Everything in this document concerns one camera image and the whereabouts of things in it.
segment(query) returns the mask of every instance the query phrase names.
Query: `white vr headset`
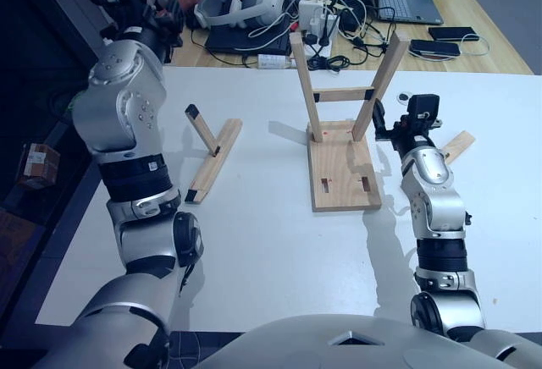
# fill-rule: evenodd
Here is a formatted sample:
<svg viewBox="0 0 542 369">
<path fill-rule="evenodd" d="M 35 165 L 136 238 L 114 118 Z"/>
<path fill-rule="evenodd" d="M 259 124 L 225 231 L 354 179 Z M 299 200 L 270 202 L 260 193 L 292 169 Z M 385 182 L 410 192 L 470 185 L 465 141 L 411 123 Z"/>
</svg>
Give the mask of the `white vr headset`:
<svg viewBox="0 0 542 369">
<path fill-rule="evenodd" d="M 202 28 L 230 25 L 258 28 L 271 25 L 281 14 L 284 0 L 231 0 L 230 11 L 221 15 L 229 0 L 201 0 L 194 15 Z"/>
</svg>

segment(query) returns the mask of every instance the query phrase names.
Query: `desk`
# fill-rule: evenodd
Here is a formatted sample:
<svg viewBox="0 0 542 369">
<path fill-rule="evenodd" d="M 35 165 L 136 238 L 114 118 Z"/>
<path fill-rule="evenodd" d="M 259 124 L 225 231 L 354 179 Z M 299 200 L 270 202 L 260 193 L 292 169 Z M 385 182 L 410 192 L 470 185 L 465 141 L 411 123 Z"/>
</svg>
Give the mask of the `desk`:
<svg viewBox="0 0 542 369">
<path fill-rule="evenodd" d="M 508 74 L 532 74 L 533 72 L 523 59 L 516 52 L 510 42 L 504 37 L 501 31 L 493 23 L 491 18 L 480 7 L 476 0 L 434 0 L 442 15 L 445 26 L 472 26 L 480 35 L 485 37 L 490 45 L 491 52 L 483 57 L 460 56 L 458 59 L 446 62 L 427 62 L 420 58 L 407 55 L 403 58 L 399 70 L 427 70 L 427 71 L 463 71 L 472 73 L 508 73 Z M 381 31 L 387 30 L 386 23 L 374 22 Z M 404 30 L 412 39 L 431 39 L 427 32 L 427 25 L 399 24 L 398 29 Z M 231 67 L 228 64 L 220 63 L 208 52 L 199 46 L 191 43 L 190 30 L 185 29 L 183 35 L 185 45 L 176 49 L 173 64 L 176 66 L 197 66 L 197 67 Z M 203 44 L 207 39 L 206 30 L 194 32 L 195 41 Z M 465 50 L 477 50 L 482 52 L 485 45 L 480 42 L 476 44 L 466 43 Z M 334 41 L 332 53 L 344 54 L 352 61 L 358 61 L 361 53 L 353 51 L 349 41 L 338 36 Z M 231 63 L 241 64 L 241 57 L 236 55 L 218 54 L 219 58 L 226 59 Z M 351 66 L 349 69 L 377 69 L 380 58 L 370 58 L 361 66 Z"/>
<path fill-rule="evenodd" d="M 164 75 L 169 99 L 158 124 L 171 179 L 183 193 L 207 153 L 184 115 L 187 103 L 198 106 L 215 134 L 226 118 L 243 119 L 205 201 L 182 206 L 199 218 L 205 252 L 172 329 L 246 331 L 325 312 L 410 322 L 416 241 L 391 144 L 375 143 L 369 127 L 380 210 L 313 213 L 308 117 L 295 71 L 166 68 Z M 370 71 L 312 73 L 320 88 L 372 79 Z M 473 214 L 468 263 L 489 328 L 542 330 L 541 89 L 542 77 L 532 75 L 398 72 L 384 97 L 391 127 L 406 111 L 395 99 L 400 92 L 439 93 L 444 125 L 431 132 L 435 144 L 463 129 L 476 137 L 452 167 L 456 190 Z M 355 118 L 359 106 L 326 102 L 318 110 L 322 120 L 335 120 Z M 100 286 L 124 273 L 107 199 L 100 185 L 37 323 L 70 325 Z"/>
</svg>

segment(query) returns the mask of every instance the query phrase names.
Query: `black smartphone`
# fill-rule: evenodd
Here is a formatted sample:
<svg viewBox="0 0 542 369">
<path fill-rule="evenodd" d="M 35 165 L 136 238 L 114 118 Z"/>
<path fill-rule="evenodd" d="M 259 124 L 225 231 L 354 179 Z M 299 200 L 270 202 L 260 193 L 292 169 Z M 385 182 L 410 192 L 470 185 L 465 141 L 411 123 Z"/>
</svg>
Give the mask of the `black smartphone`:
<svg viewBox="0 0 542 369">
<path fill-rule="evenodd" d="M 412 53 L 420 56 L 436 56 L 449 58 L 459 56 L 459 46 L 456 43 L 448 43 L 447 41 L 422 41 L 412 39 L 410 41 L 409 50 Z"/>
<path fill-rule="evenodd" d="M 429 28 L 429 34 L 435 41 L 478 41 L 480 38 L 470 26 L 439 26 Z"/>
</svg>

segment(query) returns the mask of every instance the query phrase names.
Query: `rectangular slot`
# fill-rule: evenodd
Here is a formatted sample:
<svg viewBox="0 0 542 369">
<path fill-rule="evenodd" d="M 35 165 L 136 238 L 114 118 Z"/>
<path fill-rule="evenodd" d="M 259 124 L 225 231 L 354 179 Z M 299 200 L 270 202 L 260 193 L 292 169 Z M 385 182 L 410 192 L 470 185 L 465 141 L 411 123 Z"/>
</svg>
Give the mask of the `rectangular slot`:
<svg viewBox="0 0 542 369">
<path fill-rule="evenodd" d="M 326 194 L 329 193 L 329 184 L 327 179 L 322 179 L 322 191 Z"/>
<path fill-rule="evenodd" d="M 369 179 L 367 176 L 362 176 L 362 187 L 363 191 L 368 193 L 371 190 L 371 186 L 369 185 Z"/>
</svg>

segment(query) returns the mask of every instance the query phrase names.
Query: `open laptop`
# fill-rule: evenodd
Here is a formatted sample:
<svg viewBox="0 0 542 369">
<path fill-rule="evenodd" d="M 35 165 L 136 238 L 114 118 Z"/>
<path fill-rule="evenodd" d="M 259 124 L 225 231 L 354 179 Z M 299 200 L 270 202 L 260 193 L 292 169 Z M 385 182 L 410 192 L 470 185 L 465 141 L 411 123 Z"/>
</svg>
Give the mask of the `open laptop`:
<svg viewBox="0 0 542 369">
<path fill-rule="evenodd" d="M 381 20 L 410 22 L 415 24 L 441 25 L 444 23 L 433 0 L 374 0 Z"/>
</svg>

